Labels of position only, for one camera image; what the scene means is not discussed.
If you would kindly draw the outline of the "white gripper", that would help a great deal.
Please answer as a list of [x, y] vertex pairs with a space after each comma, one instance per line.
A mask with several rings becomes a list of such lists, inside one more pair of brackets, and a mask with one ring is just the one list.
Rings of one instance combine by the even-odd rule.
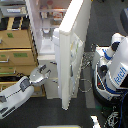
[[41, 86], [45, 79], [48, 79], [51, 73], [51, 70], [49, 69], [44, 75], [41, 74], [43, 70], [46, 69], [46, 65], [40, 65], [38, 66], [38, 72], [32, 73], [30, 75], [30, 83], [34, 86]]

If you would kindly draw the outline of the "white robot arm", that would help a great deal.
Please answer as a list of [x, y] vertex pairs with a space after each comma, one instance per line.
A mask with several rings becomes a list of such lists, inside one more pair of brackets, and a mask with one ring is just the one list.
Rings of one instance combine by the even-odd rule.
[[43, 85], [51, 70], [45, 65], [36, 67], [29, 77], [23, 76], [17, 83], [0, 92], [0, 119], [4, 119], [23, 105], [34, 93], [34, 88]]

